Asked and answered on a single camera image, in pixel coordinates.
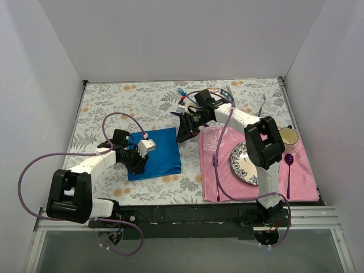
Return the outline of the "blue satin napkin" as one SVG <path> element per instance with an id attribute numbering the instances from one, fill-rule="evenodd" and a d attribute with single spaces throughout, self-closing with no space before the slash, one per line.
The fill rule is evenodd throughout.
<path id="1" fill-rule="evenodd" d="M 156 148 L 148 152 L 149 159 L 144 173 L 134 175 L 128 172 L 128 180 L 136 181 L 181 173 L 179 147 L 176 143 L 176 128 L 146 131 Z"/>

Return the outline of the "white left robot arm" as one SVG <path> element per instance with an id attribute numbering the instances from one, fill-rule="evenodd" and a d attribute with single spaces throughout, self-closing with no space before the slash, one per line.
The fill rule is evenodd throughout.
<path id="1" fill-rule="evenodd" d="M 147 134 L 133 142 L 125 130 L 114 130 L 113 137 L 97 146 L 95 155 L 70 169 L 53 174 L 46 213 L 51 218 L 80 224 L 101 218 L 106 226 L 116 227 L 122 219 L 118 201 L 93 197 L 92 184 L 110 167 L 123 164 L 132 174 L 143 174 L 148 153 L 156 144 Z"/>

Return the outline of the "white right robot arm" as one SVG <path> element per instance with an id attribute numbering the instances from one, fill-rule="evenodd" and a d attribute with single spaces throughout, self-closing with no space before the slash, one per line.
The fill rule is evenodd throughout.
<path id="1" fill-rule="evenodd" d="M 177 143 L 185 142 L 198 136 L 200 126 L 210 121 L 224 124 L 243 134 L 247 154 L 255 165 L 258 178 L 257 212 L 254 214 L 264 226 L 272 225 L 283 209 L 279 194 L 279 162 L 285 150 L 278 127 L 273 117 L 258 118 L 233 106 L 224 96 L 218 96 L 209 89 L 194 91 L 199 106 L 194 113 L 180 114 Z"/>

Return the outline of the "purple knife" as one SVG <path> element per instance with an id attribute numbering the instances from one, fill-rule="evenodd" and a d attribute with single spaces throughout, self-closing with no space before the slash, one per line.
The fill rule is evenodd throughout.
<path id="1" fill-rule="evenodd" d="M 180 117 L 181 116 L 181 113 L 178 113 L 178 112 L 170 112 L 171 114 L 175 115 L 175 116 L 178 116 Z"/>

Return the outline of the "blue fork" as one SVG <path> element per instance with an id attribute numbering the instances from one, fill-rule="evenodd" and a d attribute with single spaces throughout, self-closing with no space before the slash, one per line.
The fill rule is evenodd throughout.
<path id="1" fill-rule="evenodd" d="M 182 88 L 177 88 L 177 92 L 181 95 L 182 98 L 185 98 L 187 95 Z"/>

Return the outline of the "white plate teal rim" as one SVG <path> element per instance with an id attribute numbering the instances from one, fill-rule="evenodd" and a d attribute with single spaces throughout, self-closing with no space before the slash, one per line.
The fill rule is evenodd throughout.
<path id="1" fill-rule="evenodd" d="M 235 105 L 234 97 L 231 92 L 221 88 L 208 88 L 208 91 L 215 100 L 220 100 L 224 98 L 230 101 L 233 105 Z"/>

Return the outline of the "purple metallic fork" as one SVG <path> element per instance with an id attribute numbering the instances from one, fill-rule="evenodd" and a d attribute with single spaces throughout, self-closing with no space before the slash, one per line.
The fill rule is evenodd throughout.
<path id="1" fill-rule="evenodd" d="M 214 167 L 214 174 L 215 174 L 215 178 L 216 178 L 216 198 L 217 198 L 217 202 L 220 202 L 220 190 L 219 190 L 220 187 L 219 187 L 218 173 L 217 173 L 218 159 L 216 157 L 216 154 L 213 154 L 212 164 Z"/>

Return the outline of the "floral tablecloth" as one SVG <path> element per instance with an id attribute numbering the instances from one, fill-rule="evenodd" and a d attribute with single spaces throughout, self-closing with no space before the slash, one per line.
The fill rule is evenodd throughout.
<path id="1" fill-rule="evenodd" d="M 84 91 L 73 133 L 69 157 L 64 166 L 81 163 L 85 154 L 94 152 L 115 129 L 131 133 L 178 127 L 177 112 L 180 94 L 177 88 L 191 93 L 226 85 L 233 92 L 235 105 L 258 115 L 266 95 L 261 116 L 272 116 L 278 126 L 293 123 L 286 97 L 276 79 L 235 79 L 210 81 L 161 81 L 89 83 Z M 107 169 L 92 186 L 95 197 L 117 200 L 122 205 L 200 204 L 202 179 L 198 140 L 194 138 L 179 147 L 182 171 L 153 179 L 129 181 L 125 166 L 117 164 Z"/>

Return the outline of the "blue floral dinner plate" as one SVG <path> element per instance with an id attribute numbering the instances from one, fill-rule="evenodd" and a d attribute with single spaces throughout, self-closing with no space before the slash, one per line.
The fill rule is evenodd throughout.
<path id="1" fill-rule="evenodd" d="M 243 182 L 258 186 L 258 175 L 256 166 L 251 162 L 246 142 L 238 143 L 230 154 L 230 166 L 237 178 Z"/>

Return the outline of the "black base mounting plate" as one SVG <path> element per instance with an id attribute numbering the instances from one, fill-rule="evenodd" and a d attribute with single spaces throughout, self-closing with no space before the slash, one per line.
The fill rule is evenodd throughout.
<path id="1" fill-rule="evenodd" d="M 120 206 L 121 220 L 138 226 L 145 239 L 238 238 L 253 240 L 254 229 L 272 224 L 256 203 Z"/>

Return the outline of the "cream ceramic mug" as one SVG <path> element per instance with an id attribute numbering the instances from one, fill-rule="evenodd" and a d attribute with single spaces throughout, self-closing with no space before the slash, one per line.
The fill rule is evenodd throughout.
<path id="1" fill-rule="evenodd" d="M 285 146 L 285 152 L 292 153 L 296 151 L 299 142 L 298 133 L 291 126 L 282 127 L 279 129 L 279 133 Z"/>

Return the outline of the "purple metallic spoon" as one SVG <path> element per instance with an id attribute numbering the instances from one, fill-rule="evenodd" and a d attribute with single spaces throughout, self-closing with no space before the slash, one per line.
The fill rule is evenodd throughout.
<path id="1" fill-rule="evenodd" d="M 290 178 L 291 178 L 291 165 L 294 163 L 294 158 L 292 154 L 287 153 L 284 157 L 284 161 L 288 166 L 288 177 L 287 177 L 287 191 L 286 197 L 290 199 Z"/>

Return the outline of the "pink floral placemat cloth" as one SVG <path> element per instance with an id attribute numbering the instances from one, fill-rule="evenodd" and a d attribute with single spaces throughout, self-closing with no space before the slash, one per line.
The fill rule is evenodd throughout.
<path id="1" fill-rule="evenodd" d="M 215 154 L 222 127 L 206 127 L 199 135 L 199 152 L 204 201 L 216 202 L 216 178 L 212 157 Z M 237 178 L 230 166 L 233 148 L 245 141 L 245 137 L 231 127 L 227 127 L 218 153 L 218 176 L 220 183 L 230 196 L 247 199 L 258 195 L 258 187 Z M 292 152 L 294 163 L 291 165 L 290 202 L 316 202 L 320 199 L 315 178 L 301 138 Z M 288 166 L 284 160 L 279 165 L 279 192 L 286 194 Z M 220 200 L 230 199 L 220 191 Z"/>

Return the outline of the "teal handled knife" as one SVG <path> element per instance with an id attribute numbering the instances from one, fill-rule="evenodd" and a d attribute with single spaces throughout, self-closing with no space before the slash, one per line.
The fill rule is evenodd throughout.
<path id="1" fill-rule="evenodd" d="M 233 100 L 234 99 L 233 92 L 231 91 L 231 89 L 229 88 L 228 85 L 226 85 L 225 87 L 226 87 L 226 91 L 230 94 L 231 100 Z"/>

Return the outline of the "aluminium frame rail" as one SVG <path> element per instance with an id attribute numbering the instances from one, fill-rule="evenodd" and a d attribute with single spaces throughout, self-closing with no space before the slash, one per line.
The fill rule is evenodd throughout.
<path id="1" fill-rule="evenodd" d="M 38 263 L 47 231 L 111 231 L 109 227 L 89 227 L 89 223 L 78 224 L 69 221 L 36 220 L 32 247 L 25 265 L 25 272 L 34 272 Z M 292 206 L 291 227 L 293 230 L 329 230 L 332 234 L 344 272 L 355 272 L 347 248 L 341 221 L 334 206 Z"/>

